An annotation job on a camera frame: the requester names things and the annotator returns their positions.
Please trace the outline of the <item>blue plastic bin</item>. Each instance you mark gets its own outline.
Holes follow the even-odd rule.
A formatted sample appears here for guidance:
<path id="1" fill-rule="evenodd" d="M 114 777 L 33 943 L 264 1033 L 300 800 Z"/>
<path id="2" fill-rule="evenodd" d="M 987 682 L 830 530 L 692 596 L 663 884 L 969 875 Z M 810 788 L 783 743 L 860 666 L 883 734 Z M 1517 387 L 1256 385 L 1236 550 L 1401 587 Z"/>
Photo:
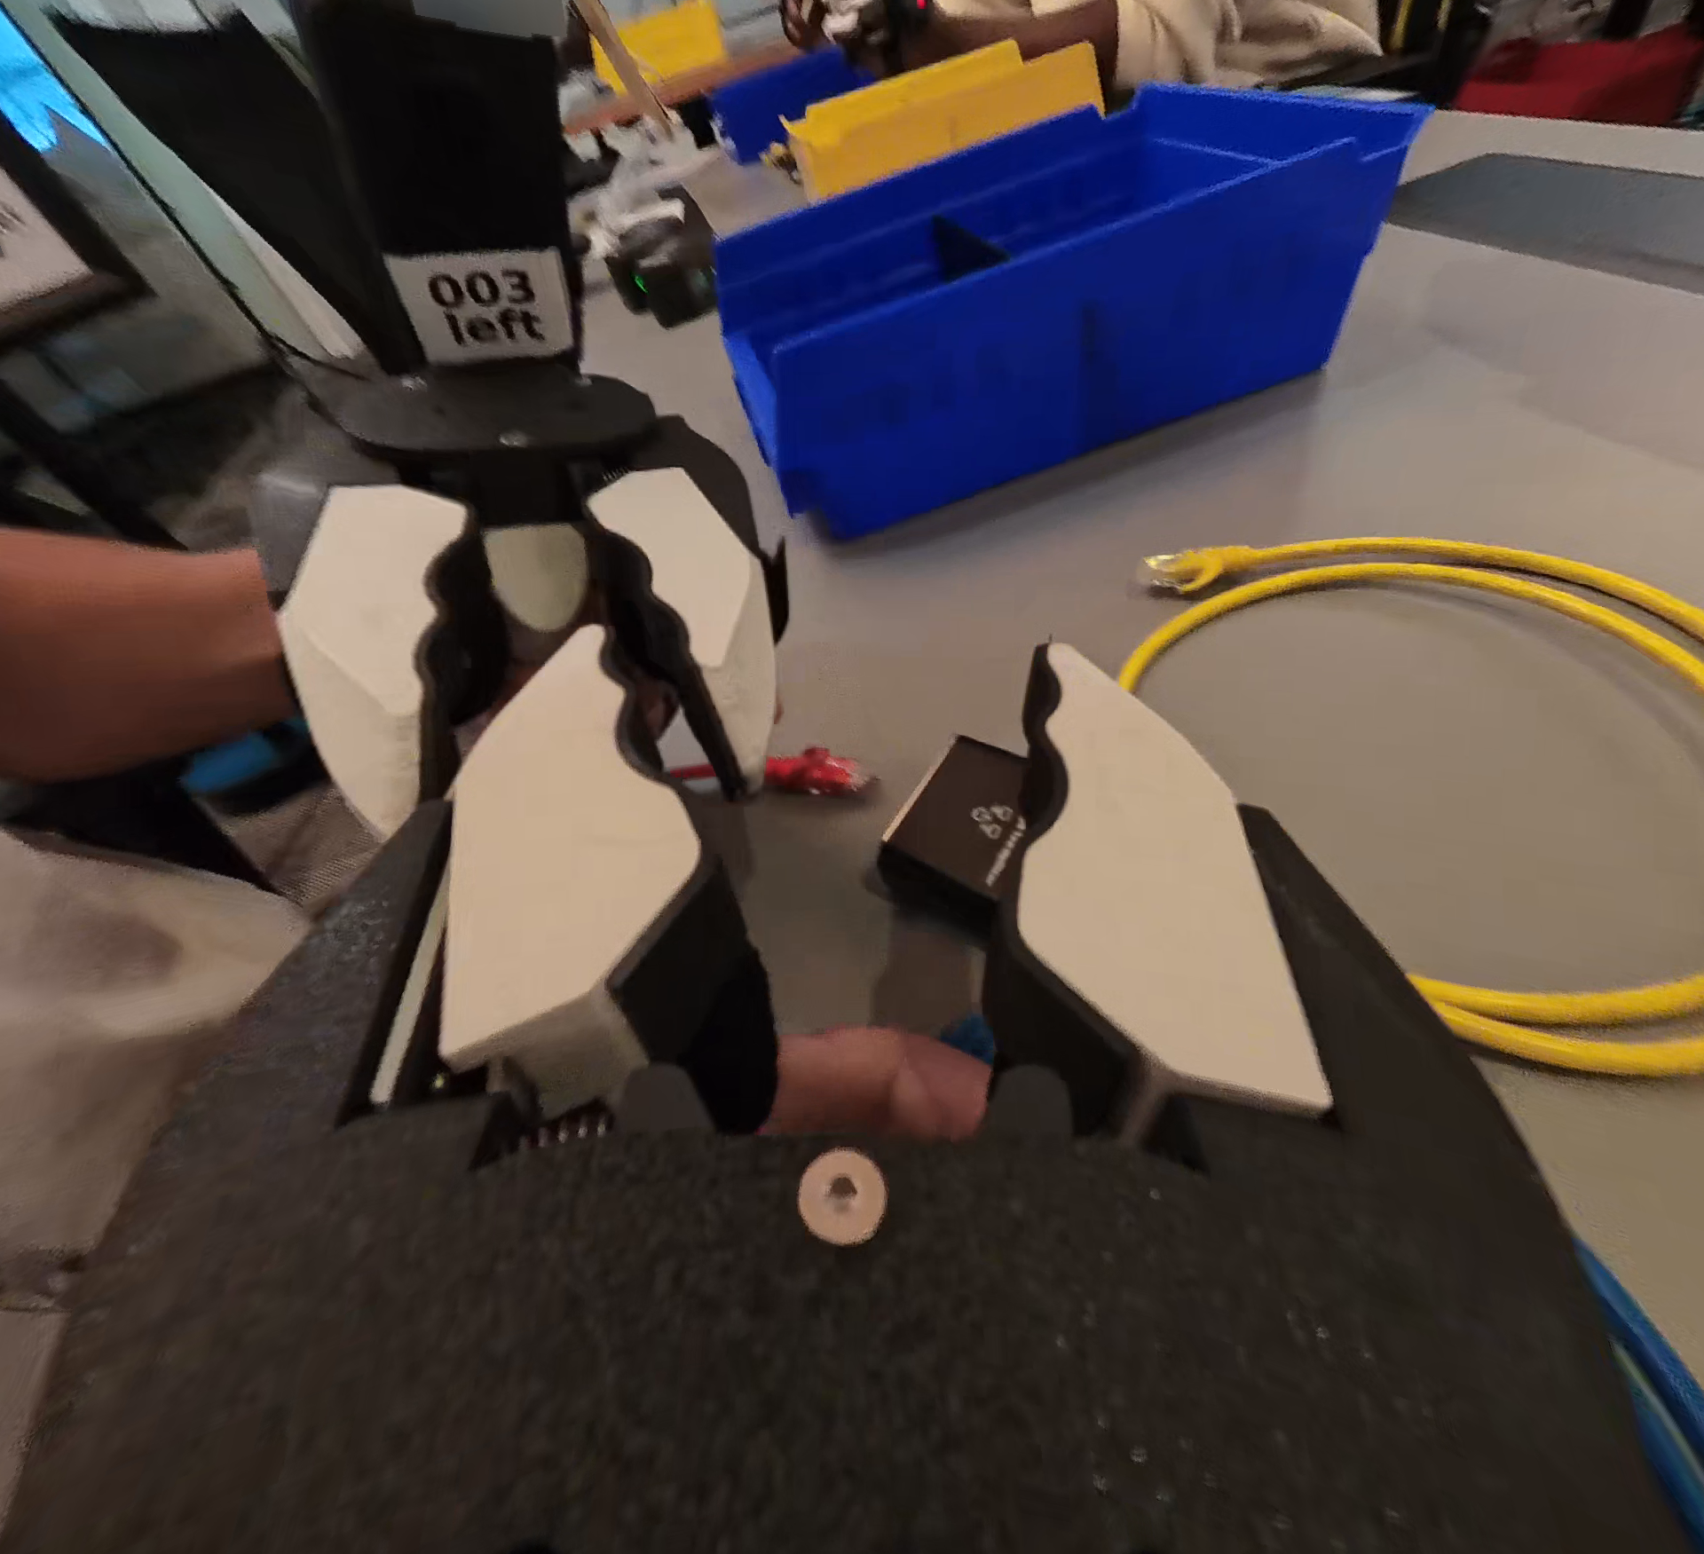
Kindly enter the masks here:
<path id="1" fill-rule="evenodd" d="M 729 81 L 708 95 L 708 106 L 728 156 L 738 165 L 754 165 L 770 147 L 788 141 L 787 122 L 874 82 L 876 75 L 856 66 L 842 48 L 828 47 Z"/>
<path id="2" fill-rule="evenodd" d="M 1431 115 L 1152 86 L 720 238 L 790 512 L 864 539 L 1320 372 Z M 942 285 L 935 215 L 1012 263 Z"/>

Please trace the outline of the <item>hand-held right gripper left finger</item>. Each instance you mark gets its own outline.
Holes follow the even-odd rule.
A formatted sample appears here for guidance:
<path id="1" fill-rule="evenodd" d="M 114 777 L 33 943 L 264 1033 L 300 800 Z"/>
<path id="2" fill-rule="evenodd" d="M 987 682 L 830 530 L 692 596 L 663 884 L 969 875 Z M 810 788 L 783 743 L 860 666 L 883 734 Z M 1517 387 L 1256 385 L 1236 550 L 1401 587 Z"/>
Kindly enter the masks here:
<path id="1" fill-rule="evenodd" d="M 452 797 L 439 1054 L 523 1090 L 541 1119 L 613 1110 L 654 1065 L 711 1124 L 770 1117 L 770 981 L 722 858 L 656 766 L 604 627 L 507 704 Z"/>

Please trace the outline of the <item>person's left forearm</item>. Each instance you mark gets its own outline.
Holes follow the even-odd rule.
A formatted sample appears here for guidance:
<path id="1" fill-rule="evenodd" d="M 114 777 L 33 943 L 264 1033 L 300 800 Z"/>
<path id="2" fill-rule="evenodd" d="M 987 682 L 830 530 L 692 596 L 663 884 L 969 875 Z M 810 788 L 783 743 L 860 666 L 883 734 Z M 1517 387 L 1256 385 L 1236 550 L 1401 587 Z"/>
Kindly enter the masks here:
<path id="1" fill-rule="evenodd" d="M 296 713 L 255 548 L 4 530 L 4 779 L 123 773 Z"/>

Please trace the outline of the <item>yellow plastic bin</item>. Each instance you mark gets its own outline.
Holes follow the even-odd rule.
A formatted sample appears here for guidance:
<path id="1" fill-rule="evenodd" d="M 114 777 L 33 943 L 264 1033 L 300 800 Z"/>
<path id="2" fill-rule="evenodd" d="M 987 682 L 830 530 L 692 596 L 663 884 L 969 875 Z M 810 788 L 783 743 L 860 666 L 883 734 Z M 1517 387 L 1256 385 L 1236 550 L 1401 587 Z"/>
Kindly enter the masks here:
<path id="1" fill-rule="evenodd" d="M 683 0 L 636 16 L 618 34 L 660 97 L 690 97 L 690 86 L 719 73 L 733 55 L 713 0 Z"/>
<path id="2" fill-rule="evenodd" d="M 1107 98 L 1093 45 L 1026 57 L 1012 39 L 951 57 L 785 118 L 785 143 L 813 202 Z"/>

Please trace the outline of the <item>black bin divider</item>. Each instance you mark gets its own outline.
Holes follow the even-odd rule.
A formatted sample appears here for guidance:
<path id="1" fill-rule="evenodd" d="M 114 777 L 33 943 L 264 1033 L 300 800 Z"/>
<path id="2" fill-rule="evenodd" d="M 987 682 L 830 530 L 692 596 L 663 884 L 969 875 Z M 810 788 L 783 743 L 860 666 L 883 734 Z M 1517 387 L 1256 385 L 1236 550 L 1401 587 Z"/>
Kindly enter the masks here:
<path id="1" fill-rule="evenodd" d="M 1012 254 L 1005 247 L 944 215 L 930 220 L 930 238 L 942 285 L 1012 263 Z"/>

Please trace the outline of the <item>person's right hand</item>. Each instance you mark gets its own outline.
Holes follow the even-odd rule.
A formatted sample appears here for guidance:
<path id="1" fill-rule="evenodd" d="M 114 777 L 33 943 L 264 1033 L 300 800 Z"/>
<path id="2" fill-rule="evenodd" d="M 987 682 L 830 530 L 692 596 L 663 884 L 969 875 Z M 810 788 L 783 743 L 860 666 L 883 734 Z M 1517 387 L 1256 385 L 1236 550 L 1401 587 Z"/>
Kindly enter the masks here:
<path id="1" fill-rule="evenodd" d="M 778 1090 L 762 1130 L 783 1137 L 967 1140 L 992 1069 L 932 1037 L 842 1028 L 779 1042 Z"/>

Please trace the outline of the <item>black device with screen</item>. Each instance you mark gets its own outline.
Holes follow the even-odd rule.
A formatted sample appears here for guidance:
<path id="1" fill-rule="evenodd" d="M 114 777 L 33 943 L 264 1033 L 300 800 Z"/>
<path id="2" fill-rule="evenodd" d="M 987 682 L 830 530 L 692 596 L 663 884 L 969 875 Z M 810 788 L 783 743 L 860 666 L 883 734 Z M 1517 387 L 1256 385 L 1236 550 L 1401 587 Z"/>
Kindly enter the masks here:
<path id="1" fill-rule="evenodd" d="M 626 308 L 665 329 L 719 308 L 713 224 L 683 184 L 663 188 L 649 213 L 618 233 L 604 265 Z"/>

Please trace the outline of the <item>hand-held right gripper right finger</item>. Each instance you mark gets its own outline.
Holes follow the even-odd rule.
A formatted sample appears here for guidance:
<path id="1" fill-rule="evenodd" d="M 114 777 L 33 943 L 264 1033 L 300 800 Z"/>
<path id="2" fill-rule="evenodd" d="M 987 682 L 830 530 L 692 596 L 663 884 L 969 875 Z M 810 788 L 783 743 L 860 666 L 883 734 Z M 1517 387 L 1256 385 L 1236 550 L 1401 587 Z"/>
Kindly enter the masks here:
<path id="1" fill-rule="evenodd" d="M 983 1013 L 1064 1087 L 1078 1137 L 1150 1139 L 1179 1099 L 1324 1121 L 1333 1085 L 1223 777 L 1066 643 L 1035 648 L 1025 822 Z"/>

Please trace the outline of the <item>black ethernet port adapter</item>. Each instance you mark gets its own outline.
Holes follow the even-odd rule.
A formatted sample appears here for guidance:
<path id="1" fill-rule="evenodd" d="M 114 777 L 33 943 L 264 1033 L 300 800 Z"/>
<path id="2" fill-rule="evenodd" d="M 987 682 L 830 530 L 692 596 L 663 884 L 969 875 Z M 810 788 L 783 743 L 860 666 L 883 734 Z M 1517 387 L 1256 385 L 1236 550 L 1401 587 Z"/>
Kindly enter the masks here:
<path id="1" fill-rule="evenodd" d="M 955 736 L 878 845 L 890 899 L 989 940 L 1026 836 L 1026 773 L 1028 755 Z"/>

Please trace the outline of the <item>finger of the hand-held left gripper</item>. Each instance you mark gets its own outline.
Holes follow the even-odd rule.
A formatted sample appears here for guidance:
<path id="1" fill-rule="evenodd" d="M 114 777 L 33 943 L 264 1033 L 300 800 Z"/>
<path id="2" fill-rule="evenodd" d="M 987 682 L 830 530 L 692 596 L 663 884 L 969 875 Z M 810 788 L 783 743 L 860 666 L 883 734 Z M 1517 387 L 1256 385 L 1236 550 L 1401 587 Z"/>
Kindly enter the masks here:
<path id="1" fill-rule="evenodd" d="M 586 501 L 611 616 L 676 695 L 731 800 L 765 781 L 778 648 L 765 566 L 681 465 L 626 473 Z"/>
<path id="2" fill-rule="evenodd" d="M 310 736 L 344 802 L 393 836 L 454 782 L 457 729 L 507 675 L 475 514 L 398 485 L 330 491 L 278 623 Z"/>

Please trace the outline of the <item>red bag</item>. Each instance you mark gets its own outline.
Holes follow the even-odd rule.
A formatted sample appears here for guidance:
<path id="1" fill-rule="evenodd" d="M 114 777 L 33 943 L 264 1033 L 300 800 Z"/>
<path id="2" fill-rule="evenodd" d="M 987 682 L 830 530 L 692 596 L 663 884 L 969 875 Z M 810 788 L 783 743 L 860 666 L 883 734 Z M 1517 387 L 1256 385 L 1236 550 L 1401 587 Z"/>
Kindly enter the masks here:
<path id="1" fill-rule="evenodd" d="M 1508 39 L 1481 55 L 1451 109 L 1671 125 L 1694 100 L 1701 70 L 1701 34 L 1683 23 L 1631 39 Z"/>

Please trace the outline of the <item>blue wristband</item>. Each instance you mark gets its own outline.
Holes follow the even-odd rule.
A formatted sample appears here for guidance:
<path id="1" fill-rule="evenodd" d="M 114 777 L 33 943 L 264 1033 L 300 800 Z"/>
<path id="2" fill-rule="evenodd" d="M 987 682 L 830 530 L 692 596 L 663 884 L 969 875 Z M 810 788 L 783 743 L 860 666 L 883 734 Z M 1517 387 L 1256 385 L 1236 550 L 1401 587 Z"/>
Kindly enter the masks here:
<path id="1" fill-rule="evenodd" d="M 310 782 L 316 764 L 309 723 L 293 716 L 187 755 L 178 784 L 208 804 L 268 806 Z"/>

